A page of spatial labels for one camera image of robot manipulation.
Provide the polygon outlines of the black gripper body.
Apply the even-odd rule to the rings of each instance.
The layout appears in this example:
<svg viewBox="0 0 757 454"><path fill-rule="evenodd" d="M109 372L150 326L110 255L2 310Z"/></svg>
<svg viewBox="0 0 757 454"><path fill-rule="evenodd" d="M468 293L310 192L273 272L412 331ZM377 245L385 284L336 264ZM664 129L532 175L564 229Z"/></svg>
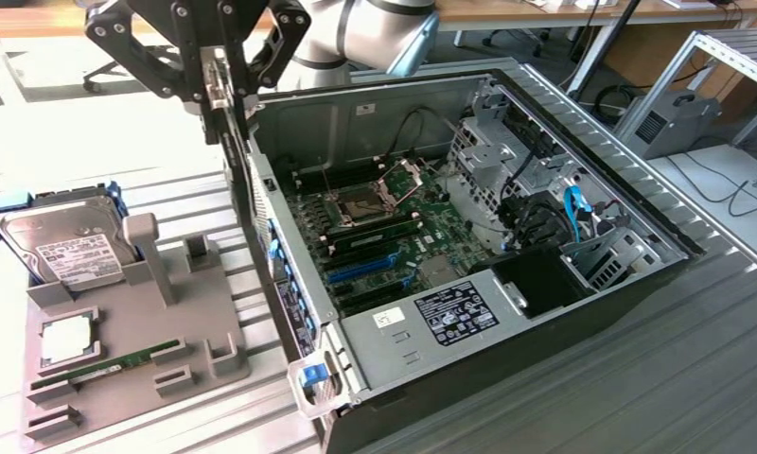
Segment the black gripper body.
<svg viewBox="0 0 757 454"><path fill-rule="evenodd" d="M153 30L168 40L172 41L172 1L170 0L128 0L126 8L130 14L140 16ZM144 45L133 36L133 31L128 31L130 40L132 55L140 61L148 61L153 56L144 48Z"/></svg>

